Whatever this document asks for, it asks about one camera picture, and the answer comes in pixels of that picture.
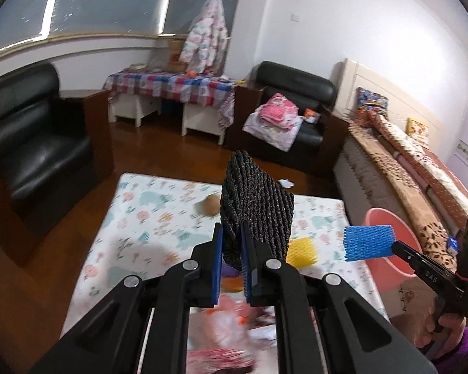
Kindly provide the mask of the person's right hand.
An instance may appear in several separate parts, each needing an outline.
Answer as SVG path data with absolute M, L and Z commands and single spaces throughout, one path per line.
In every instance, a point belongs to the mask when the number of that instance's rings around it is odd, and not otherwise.
M 443 343 L 436 358 L 444 357 L 456 350 L 468 340 L 467 319 L 455 313 L 446 313 L 435 318 L 436 300 L 432 300 L 428 310 L 423 314 L 400 314 L 391 318 L 392 325 L 412 344 L 421 349 L 443 334 Z

